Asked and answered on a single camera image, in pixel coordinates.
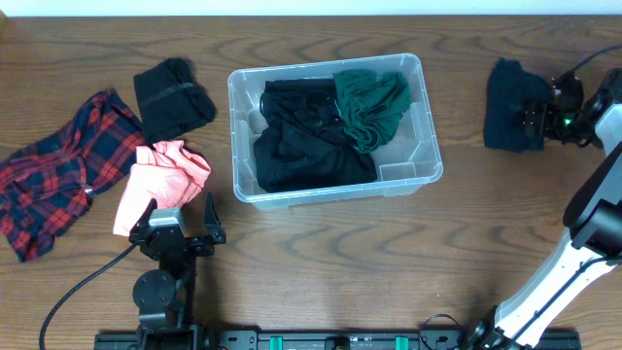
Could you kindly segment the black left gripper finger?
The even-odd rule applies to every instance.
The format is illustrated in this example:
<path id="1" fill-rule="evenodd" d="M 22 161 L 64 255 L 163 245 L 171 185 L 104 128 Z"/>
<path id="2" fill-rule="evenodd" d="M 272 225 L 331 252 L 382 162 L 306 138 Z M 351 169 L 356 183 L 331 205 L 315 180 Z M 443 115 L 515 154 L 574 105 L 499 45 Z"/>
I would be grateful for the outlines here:
<path id="1" fill-rule="evenodd" d="M 214 196 L 208 192 L 205 200 L 203 227 L 213 245 L 226 244 L 225 228 L 218 217 Z"/>
<path id="2" fill-rule="evenodd" d="M 128 236 L 128 241 L 130 243 L 144 243 L 146 241 L 147 237 L 151 234 L 149 219 L 156 209 L 157 202 L 152 198 L 143 214 L 130 230 Z"/>

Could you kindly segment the dark navy garment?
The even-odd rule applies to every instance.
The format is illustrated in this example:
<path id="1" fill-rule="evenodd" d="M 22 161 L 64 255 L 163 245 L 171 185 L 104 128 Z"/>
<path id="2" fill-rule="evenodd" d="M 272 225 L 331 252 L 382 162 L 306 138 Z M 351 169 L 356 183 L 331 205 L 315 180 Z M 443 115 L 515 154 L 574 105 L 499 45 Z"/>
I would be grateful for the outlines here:
<path id="1" fill-rule="evenodd" d="M 548 103 L 553 99 L 547 81 L 527 72 L 517 60 L 500 58 L 488 79 L 484 145 L 489 149 L 513 153 L 542 151 L 543 137 L 529 136 L 521 119 L 531 103 Z"/>

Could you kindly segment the large black garment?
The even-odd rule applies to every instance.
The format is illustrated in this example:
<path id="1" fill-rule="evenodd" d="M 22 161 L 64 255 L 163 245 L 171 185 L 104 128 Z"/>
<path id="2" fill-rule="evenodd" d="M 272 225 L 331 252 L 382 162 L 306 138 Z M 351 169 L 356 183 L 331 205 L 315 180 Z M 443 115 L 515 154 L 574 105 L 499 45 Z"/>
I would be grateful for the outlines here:
<path id="1" fill-rule="evenodd" d="M 267 128 L 254 143 L 259 186 L 269 193 L 371 183 L 371 156 L 343 131 L 332 79 L 266 82 L 259 110 Z"/>

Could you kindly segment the clear plastic storage bin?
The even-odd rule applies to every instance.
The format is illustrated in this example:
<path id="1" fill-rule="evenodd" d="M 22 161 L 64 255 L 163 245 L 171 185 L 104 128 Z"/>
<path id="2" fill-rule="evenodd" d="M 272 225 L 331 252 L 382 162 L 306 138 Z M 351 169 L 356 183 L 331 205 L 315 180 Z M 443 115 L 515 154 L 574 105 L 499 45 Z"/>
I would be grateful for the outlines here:
<path id="1" fill-rule="evenodd" d="M 267 128 L 259 112 L 260 95 L 267 81 L 329 79 L 348 69 L 399 72 L 410 87 L 411 104 L 397 134 L 371 156 L 377 180 L 372 183 L 296 192 L 266 192 L 257 181 L 253 144 Z M 436 182 L 443 162 L 432 119 L 432 109 L 420 59 L 397 53 L 352 59 L 239 69 L 227 80 L 233 192 L 242 202 L 269 211 L 295 205 L 373 196 L 408 195 Z"/>

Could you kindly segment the dark green garment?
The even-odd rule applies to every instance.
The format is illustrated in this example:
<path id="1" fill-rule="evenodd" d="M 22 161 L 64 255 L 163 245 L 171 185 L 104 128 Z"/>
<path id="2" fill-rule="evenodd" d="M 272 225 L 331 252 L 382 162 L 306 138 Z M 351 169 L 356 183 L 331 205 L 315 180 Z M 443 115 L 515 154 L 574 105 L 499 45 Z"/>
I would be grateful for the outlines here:
<path id="1" fill-rule="evenodd" d="M 333 74 L 344 133 L 361 154 L 387 145 L 409 109 L 409 84 L 400 72 L 349 69 Z"/>

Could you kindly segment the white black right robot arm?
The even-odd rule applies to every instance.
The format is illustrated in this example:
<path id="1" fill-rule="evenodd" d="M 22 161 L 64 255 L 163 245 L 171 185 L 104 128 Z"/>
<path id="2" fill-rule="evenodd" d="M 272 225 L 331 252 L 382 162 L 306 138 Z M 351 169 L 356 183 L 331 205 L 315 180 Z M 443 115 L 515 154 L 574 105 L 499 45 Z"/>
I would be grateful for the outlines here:
<path id="1" fill-rule="evenodd" d="M 621 144 L 599 136 L 621 104 L 621 71 L 606 72 L 595 94 L 583 96 L 573 71 L 551 83 L 500 61 L 489 78 L 484 141 L 520 153 L 544 140 L 593 145 L 606 157 L 572 197 L 555 250 L 511 298 L 466 332 L 461 349 L 534 349 L 548 325 L 585 288 L 621 264 Z"/>

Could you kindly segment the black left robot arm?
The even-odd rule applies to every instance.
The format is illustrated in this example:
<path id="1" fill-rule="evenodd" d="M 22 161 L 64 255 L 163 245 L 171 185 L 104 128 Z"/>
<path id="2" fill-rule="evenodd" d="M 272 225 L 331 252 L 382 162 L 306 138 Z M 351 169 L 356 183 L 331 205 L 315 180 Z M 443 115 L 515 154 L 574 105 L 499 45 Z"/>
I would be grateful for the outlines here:
<path id="1" fill-rule="evenodd" d="M 214 333 L 192 321 L 196 260 L 214 255 L 215 247 L 226 243 L 225 229 L 210 193 L 205 200 L 203 227 L 202 235 L 185 235 L 181 210 L 159 209 L 153 199 L 130 230 L 129 242 L 158 263 L 157 269 L 138 278 L 132 291 L 139 309 L 140 349 L 218 347 Z"/>

